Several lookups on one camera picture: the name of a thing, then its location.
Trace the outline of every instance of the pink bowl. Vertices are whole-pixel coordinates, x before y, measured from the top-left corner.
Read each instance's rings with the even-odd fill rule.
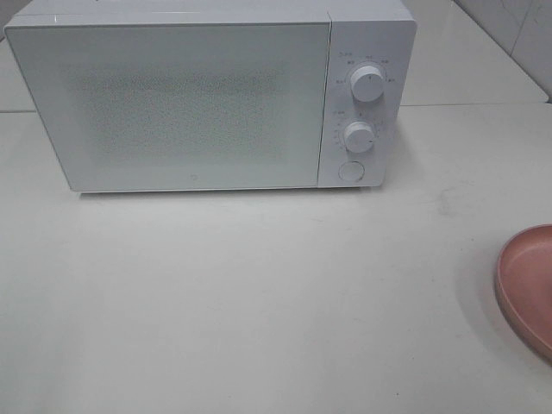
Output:
[[[513,236],[500,252],[497,299],[512,328],[552,361],[552,224]]]

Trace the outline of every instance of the microwave oven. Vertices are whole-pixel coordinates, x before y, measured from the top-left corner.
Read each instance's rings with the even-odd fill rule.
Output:
[[[70,188],[381,185],[399,0],[34,0],[4,28]]]

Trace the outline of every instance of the power level knob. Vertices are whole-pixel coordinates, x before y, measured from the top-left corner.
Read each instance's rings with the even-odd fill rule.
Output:
[[[381,96],[384,85],[383,75],[376,66],[359,67],[351,75],[351,91],[361,102],[372,102]]]
[[[373,129],[366,122],[351,123],[343,133],[345,148],[355,154],[369,151],[373,146],[374,138]]]

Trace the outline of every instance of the control panel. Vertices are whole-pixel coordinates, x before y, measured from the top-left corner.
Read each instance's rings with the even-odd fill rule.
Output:
[[[332,22],[319,187],[381,185],[416,23]]]

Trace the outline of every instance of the microwave door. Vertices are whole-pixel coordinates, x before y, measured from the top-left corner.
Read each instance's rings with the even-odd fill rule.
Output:
[[[71,188],[317,186],[329,23],[17,28]]]

